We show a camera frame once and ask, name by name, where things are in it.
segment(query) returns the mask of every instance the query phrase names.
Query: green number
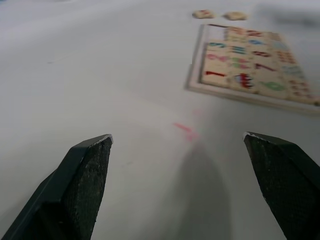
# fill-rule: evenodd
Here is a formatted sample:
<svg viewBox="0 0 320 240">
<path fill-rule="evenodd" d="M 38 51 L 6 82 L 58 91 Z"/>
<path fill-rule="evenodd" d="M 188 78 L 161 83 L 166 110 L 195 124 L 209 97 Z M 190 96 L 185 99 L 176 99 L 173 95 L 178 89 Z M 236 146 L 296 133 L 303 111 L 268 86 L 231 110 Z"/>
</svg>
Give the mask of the green number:
<svg viewBox="0 0 320 240">
<path fill-rule="evenodd" d="M 218 47 L 218 46 L 220 46 L 221 49 L 223 49 L 223 48 L 226 47 L 225 44 L 223 44 L 223 43 L 217 43 L 217 42 L 210 42 L 209 45 L 210 45 L 211 47 L 215 47 L 215 46 Z"/>
<path fill-rule="evenodd" d="M 274 91 L 283 91 L 286 89 L 283 85 L 274 81 L 268 81 L 268 82 L 261 81 L 260 83 Z"/>
</svg>

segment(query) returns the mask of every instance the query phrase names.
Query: printed number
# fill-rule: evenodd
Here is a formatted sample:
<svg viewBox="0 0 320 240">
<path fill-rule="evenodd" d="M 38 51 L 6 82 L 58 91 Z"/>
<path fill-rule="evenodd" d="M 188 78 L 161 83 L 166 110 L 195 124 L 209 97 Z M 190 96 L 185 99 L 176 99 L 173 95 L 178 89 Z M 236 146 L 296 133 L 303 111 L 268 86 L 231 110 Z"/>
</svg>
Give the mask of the printed number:
<svg viewBox="0 0 320 240">
<path fill-rule="evenodd" d="M 249 61 L 245 60 L 245 59 L 242 59 L 242 58 L 239 58 L 239 57 L 233 57 L 232 58 L 232 61 L 236 62 L 236 63 L 249 63 Z"/>
<path fill-rule="evenodd" d="M 269 32 L 269 37 L 270 37 L 272 40 L 281 41 L 280 36 L 279 36 L 278 33 Z"/>
<path fill-rule="evenodd" d="M 264 51 L 253 51 L 253 54 L 257 56 L 265 57 L 265 58 L 268 58 L 271 56 L 269 53 Z"/>
<path fill-rule="evenodd" d="M 283 91 L 286 89 L 283 85 L 274 81 L 268 81 L 268 82 L 261 81 L 260 83 L 273 91 Z"/>
<path fill-rule="evenodd" d="M 246 50 L 241 46 L 232 46 L 232 52 L 236 54 L 246 54 Z"/>
<path fill-rule="evenodd" d="M 210 42 L 209 43 L 210 47 L 219 47 L 220 49 L 223 49 L 226 47 L 224 43 L 218 43 L 218 42 Z"/>
<path fill-rule="evenodd" d="M 294 57 L 289 52 L 276 51 L 279 61 L 282 63 L 295 64 Z"/>
<path fill-rule="evenodd" d="M 221 62 L 225 62 L 228 60 L 228 57 L 227 56 L 217 56 L 215 54 L 207 54 L 206 57 L 210 60 L 215 60 L 215 59 L 218 59 L 219 61 Z"/>
<path fill-rule="evenodd" d="M 248 33 L 248 36 L 254 36 L 254 37 L 262 37 L 262 33 L 259 31 L 246 31 Z"/>
<path fill-rule="evenodd" d="M 229 36 L 228 40 L 231 42 L 244 43 L 246 40 L 241 36 Z"/>
<path fill-rule="evenodd" d="M 237 69 L 249 69 L 250 68 L 250 67 L 248 67 L 244 64 L 241 64 L 241 63 L 232 63 L 232 66 Z"/>
<path fill-rule="evenodd" d="M 273 71 L 273 72 L 275 71 L 275 70 L 272 69 L 271 67 L 262 65 L 262 64 L 260 64 L 260 63 L 256 63 L 256 64 L 255 64 L 255 69 L 261 69 L 261 68 L 268 69 L 268 70 Z"/>
<path fill-rule="evenodd" d="M 304 78 L 304 74 L 298 66 L 282 66 L 282 71 L 285 74 L 296 76 L 300 79 Z"/>
<path fill-rule="evenodd" d="M 249 40 L 249 43 L 254 44 L 254 45 L 265 45 L 262 41 L 259 40 Z"/>
<path fill-rule="evenodd" d="M 244 32 L 244 30 L 243 30 L 242 28 L 240 28 L 240 27 L 234 27 L 234 26 L 229 27 L 229 30 L 230 30 L 231 32 L 235 32 L 236 34 L 239 34 L 239 35 L 242 35 L 243 32 Z"/>
<path fill-rule="evenodd" d="M 215 71 L 206 71 L 205 75 L 217 75 L 217 76 L 220 76 L 220 77 L 225 77 L 226 76 L 223 73 L 218 73 L 218 72 L 215 72 Z"/>
</svg>

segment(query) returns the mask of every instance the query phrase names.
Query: red mark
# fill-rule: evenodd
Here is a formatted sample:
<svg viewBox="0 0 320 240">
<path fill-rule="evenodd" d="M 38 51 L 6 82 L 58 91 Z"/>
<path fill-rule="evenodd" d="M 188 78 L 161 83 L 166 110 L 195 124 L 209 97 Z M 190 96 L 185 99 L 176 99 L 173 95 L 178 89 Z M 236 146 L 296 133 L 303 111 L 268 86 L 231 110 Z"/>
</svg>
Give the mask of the red mark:
<svg viewBox="0 0 320 240">
<path fill-rule="evenodd" d="M 180 124 L 180 123 L 175 122 L 173 125 L 175 125 L 176 127 L 180 128 L 180 129 L 182 129 L 182 130 L 184 130 L 184 131 L 186 131 L 186 132 L 188 132 L 188 133 L 191 133 L 191 132 L 192 132 L 192 129 L 191 129 L 191 128 L 189 128 L 189 127 L 187 127 L 187 126 L 185 126 L 185 125 L 182 125 L 182 124 Z"/>
<path fill-rule="evenodd" d="M 173 125 L 175 125 L 176 127 L 184 130 L 187 134 L 186 134 L 186 139 L 189 141 L 189 142 L 192 142 L 193 139 L 196 139 L 198 137 L 198 134 L 194 131 L 192 131 L 191 128 L 181 124 L 181 123 L 177 123 L 175 122 Z"/>
<path fill-rule="evenodd" d="M 217 73 L 217 72 L 213 72 L 213 71 L 206 71 L 205 75 L 217 75 L 217 76 L 220 76 L 220 77 L 225 77 L 226 76 L 225 74 Z"/>
</svg>

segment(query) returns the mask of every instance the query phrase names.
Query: red number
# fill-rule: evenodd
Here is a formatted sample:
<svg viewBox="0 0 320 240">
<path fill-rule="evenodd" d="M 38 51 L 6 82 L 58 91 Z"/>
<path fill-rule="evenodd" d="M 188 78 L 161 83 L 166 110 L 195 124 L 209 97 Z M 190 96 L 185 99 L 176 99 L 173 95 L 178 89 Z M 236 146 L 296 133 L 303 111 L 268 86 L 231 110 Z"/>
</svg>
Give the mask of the red number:
<svg viewBox="0 0 320 240">
<path fill-rule="evenodd" d="M 243 29 L 240 27 L 230 26 L 229 29 L 230 31 L 235 32 L 236 34 L 239 34 L 239 35 L 243 34 Z"/>
<path fill-rule="evenodd" d="M 201 13 L 205 14 L 205 15 L 208 15 L 210 14 L 207 10 L 200 10 Z"/>
<path fill-rule="evenodd" d="M 254 55 L 265 57 L 265 58 L 268 58 L 271 56 L 269 53 L 264 52 L 264 51 L 253 51 L 253 53 L 254 53 Z"/>
<path fill-rule="evenodd" d="M 226 76 L 223 73 L 218 73 L 218 72 L 214 72 L 214 71 L 206 71 L 205 75 L 217 75 L 217 76 L 220 76 L 220 77 L 225 77 Z"/>
<path fill-rule="evenodd" d="M 248 36 L 254 36 L 254 37 L 262 37 L 262 33 L 259 31 L 246 31 L 248 33 Z"/>
<path fill-rule="evenodd" d="M 255 69 L 261 69 L 261 68 L 268 69 L 268 70 L 273 71 L 273 72 L 275 71 L 275 70 L 272 69 L 271 67 L 262 65 L 262 64 L 260 64 L 260 63 L 256 63 L 256 64 L 255 64 Z"/>
</svg>

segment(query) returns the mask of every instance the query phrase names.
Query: pink stain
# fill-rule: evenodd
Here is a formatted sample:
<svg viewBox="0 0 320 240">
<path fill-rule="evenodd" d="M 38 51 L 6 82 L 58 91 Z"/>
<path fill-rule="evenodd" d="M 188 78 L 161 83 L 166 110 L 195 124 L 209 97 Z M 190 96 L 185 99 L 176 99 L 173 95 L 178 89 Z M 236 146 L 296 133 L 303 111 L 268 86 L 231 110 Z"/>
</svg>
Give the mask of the pink stain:
<svg viewBox="0 0 320 240">
<path fill-rule="evenodd" d="M 173 125 L 175 125 L 176 127 L 180 128 L 186 132 L 185 138 L 188 142 L 192 142 L 194 139 L 198 138 L 198 134 L 196 132 L 194 132 L 191 128 L 189 128 L 181 123 L 177 123 L 177 122 L 175 122 Z"/>
<path fill-rule="evenodd" d="M 180 128 L 180 129 L 182 129 L 182 130 L 184 130 L 184 131 L 186 131 L 186 132 L 188 132 L 188 133 L 191 133 L 191 132 L 192 132 L 192 129 L 191 129 L 191 128 L 189 128 L 189 127 L 187 127 L 187 126 L 185 126 L 185 125 L 183 125 L 183 124 L 181 124 L 181 123 L 175 122 L 173 125 L 175 125 L 176 127 Z"/>
</svg>

